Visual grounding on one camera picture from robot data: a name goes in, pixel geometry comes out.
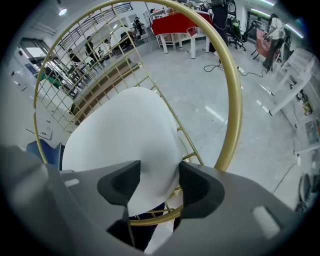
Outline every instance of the gold metal grid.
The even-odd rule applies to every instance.
[[[220,153],[218,162],[215,167],[217,169],[225,171],[231,161],[231,158],[234,154],[234,150],[238,142],[240,127],[241,127],[241,119],[242,119],[242,99],[241,99],[240,83],[239,83],[236,66],[233,63],[230,52],[224,45],[221,37],[212,28],[212,26],[210,26],[209,23],[207,23],[196,12],[182,6],[177,2],[170,1],[170,0],[151,0],[150,2],[169,6],[174,10],[183,13],[188,18],[193,20],[208,35],[208,37],[210,38],[211,42],[213,43],[214,47],[217,49],[220,55],[221,62],[225,67],[225,73],[226,73],[227,85],[228,85],[228,93],[229,93],[228,120],[229,121],[227,126],[226,139],[224,141],[222,151]],[[76,21],[74,21],[58,37],[56,42],[53,44],[53,46],[49,50],[41,66],[37,83],[36,83],[36,88],[35,88],[34,108],[36,109],[37,107],[37,98],[38,98],[38,100],[42,104],[44,104],[44,106],[49,110],[52,117],[57,121],[57,123],[62,127],[62,129],[68,132],[69,134],[71,134],[72,129],[69,130],[70,125],[73,127],[73,129],[75,129],[77,125],[80,124],[90,113],[92,113],[97,106],[99,105],[101,106],[103,104],[101,100],[104,97],[105,97],[104,100],[107,100],[107,101],[112,97],[110,94],[112,90],[113,92],[116,92],[118,94],[121,91],[120,85],[122,84],[125,85],[126,88],[147,85],[148,89],[154,90],[155,92],[157,92],[158,95],[167,104],[169,110],[171,111],[177,123],[177,131],[178,132],[181,131],[185,136],[185,139],[188,143],[188,147],[185,144],[183,144],[184,148],[187,151],[187,154],[183,157],[183,160],[191,161],[191,158],[195,157],[198,163],[203,165],[203,161],[201,160],[195,146],[193,145],[190,137],[188,136],[186,130],[184,129],[177,115],[169,105],[168,101],[162,94],[159,87],[151,79],[145,67],[145,64],[143,63],[143,60],[139,52],[137,51],[137,48],[135,45],[136,42],[134,41],[135,39],[134,36],[132,36],[132,33],[125,28],[122,20],[119,18],[117,10],[113,6],[114,4],[117,4],[117,3],[121,3],[121,1],[111,0],[109,2],[106,2],[104,4],[101,4],[91,9],[90,11],[82,15],[80,18],[78,18]],[[107,18],[104,15],[106,11],[102,11],[102,9],[109,6],[110,6],[110,9],[114,12],[115,16],[107,20]],[[95,24],[95,21],[92,19],[92,14],[95,13],[96,11],[100,11],[101,16],[104,19],[104,24],[99,28],[97,28],[97,24]],[[90,35],[91,39],[99,37],[98,43],[94,43],[95,46],[90,45],[89,41],[91,41],[91,39],[87,40],[87,37],[86,37],[86,36],[89,36],[89,34],[85,35],[85,32],[81,28],[80,21],[83,20],[84,18],[86,18],[88,21],[91,21],[91,26],[94,28],[94,33]],[[119,25],[116,28],[111,29],[110,23],[114,19],[117,22],[119,22]],[[84,38],[84,44],[82,45],[81,43],[77,44],[77,41],[74,40],[73,35],[71,34],[71,31],[70,31],[70,29],[74,28],[76,24],[79,26],[80,36]],[[114,34],[120,28],[122,28],[125,31],[125,34],[127,37],[121,40],[120,42],[118,42],[116,45],[114,45],[108,50],[106,45],[104,44],[104,41],[108,39],[110,42],[112,37],[117,41]],[[103,33],[104,29],[108,29],[110,33],[105,35]],[[73,53],[77,57],[80,56],[80,64],[78,64],[77,66],[74,66],[74,71],[72,72],[73,75],[76,74],[78,76],[76,80],[73,79],[71,74],[68,73],[68,71],[70,71],[70,68],[71,68],[70,66],[72,64],[72,60],[69,58],[67,53],[68,49],[63,49],[62,47],[64,45],[62,38],[65,37],[66,35],[69,35],[71,38],[71,41],[72,41],[71,46],[74,46]],[[130,41],[131,49],[123,45],[127,43],[128,40]],[[91,52],[84,57],[82,54],[82,51],[85,49],[86,45],[88,45],[88,48]],[[105,53],[102,55],[98,55],[98,53],[96,52],[98,47],[103,47],[105,50]],[[137,55],[138,62],[136,63],[132,62],[131,60],[132,54]],[[58,68],[57,64],[56,65],[50,64],[50,60],[52,58],[58,59],[58,63],[61,64],[63,69]],[[93,63],[92,65],[87,65],[87,61],[89,61],[90,59],[93,59]],[[52,70],[50,72],[47,72],[44,75],[45,80],[41,81],[42,73],[44,72],[44,69],[46,66],[50,66]],[[145,76],[142,78],[141,77],[138,78],[137,77],[138,71],[139,72],[144,71]],[[129,85],[130,84],[129,82],[131,80],[134,80],[133,85]],[[44,83],[46,83],[47,81],[48,83],[50,83],[49,89],[45,92],[44,95],[41,95],[41,93],[39,92],[43,88]],[[57,81],[61,85],[59,88],[56,88],[54,86],[54,84]],[[79,84],[81,84],[83,89],[81,92],[78,92],[77,98],[73,100],[71,99],[72,105],[68,106],[68,104],[66,104],[64,101],[68,99],[70,102],[71,92],[74,91]],[[48,94],[50,90],[51,92],[52,90],[55,92],[53,96]],[[37,121],[36,121],[36,112],[33,116],[33,121],[34,121],[34,132],[36,135],[39,151],[43,158],[43,161],[47,163],[46,157],[44,155],[44,152],[39,140]],[[168,212],[167,214],[164,214],[159,217],[155,217],[155,213],[158,213],[159,211],[149,211],[152,218],[139,220],[139,217],[137,216],[138,220],[132,220],[130,224],[133,226],[146,226],[146,225],[155,225],[161,222],[166,222],[174,218],[177,218],[180,215],[181,209],[183,208],[182,205],[177,209],[169,208],[167,202],[165,202],[165,206],[166,206],[166,209],[164,209],[162,212]]]

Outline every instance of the black chair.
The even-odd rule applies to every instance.
[[[231,21],[230,35],[232,38],[229,38],[229,41],[228,41],[229,44],[234,44],[236,49],[238,49],[238,46],[239,46],[240,48],[243,48],[244,51],[247,50],[244,47],[244,42],[242,41],[239,23],[236,18],[233,18]]]

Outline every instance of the gray floor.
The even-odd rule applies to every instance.
[[[151,78],[159,86],[166,99],[181,120],[197,148],[204,164],[214,166],[226,134],[228,124],[228,90],[224,72],[215,68],[205,72],[204,66],[217,65],[219,58],[205,53],[205,40],[196,41],[196,59],[191,59],[190,44],[168,54],[162,49],[149,50],[143,62]],[[255,46],[245,43],[247,51],[229,46],[235,64],[245,72],[261,75],[264,57],[253,60],[250,55]],[[143,68],[128,76],[128,87],[147,74]],[[294,209],[298,200],[298,185],[302,172],[311,168],[311,156],[304,154],[299,161],[293,154],[295,131],[280,111],[271,116],[274,106],[270,88],[274,86],[270,74],[258,77],[253,74],[240,75],[243,97],[243,120],[241,134],[228,172],[247,177],[274,193],[288,207]],[[142,86],[150,88],[146,80]],[[121,91],[124,82],[117,86]],[[108,96],[117,92],[112,89]],[[158,225],[146,253],[153,252],[172,233],[171,222]]]

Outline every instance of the white fabric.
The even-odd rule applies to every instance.
[[[179,147],[176,122],[153,91],[130,88],[88,116],[64,149],[62,169],[91,170],[140,160],[140,183],[128,203],[129,216],[145,213],[178,185]]]
[[[275,28],[275,31],[273,31],[270,34],[270,37],[272,37],[272,39],[277,40],[280,38],[280,34],[282,34],[283,36],[281,37],[282,39],[284,38],[285,35],[285,24],[279,19],[279,18],[272,18],[271,21],[271,27]]]

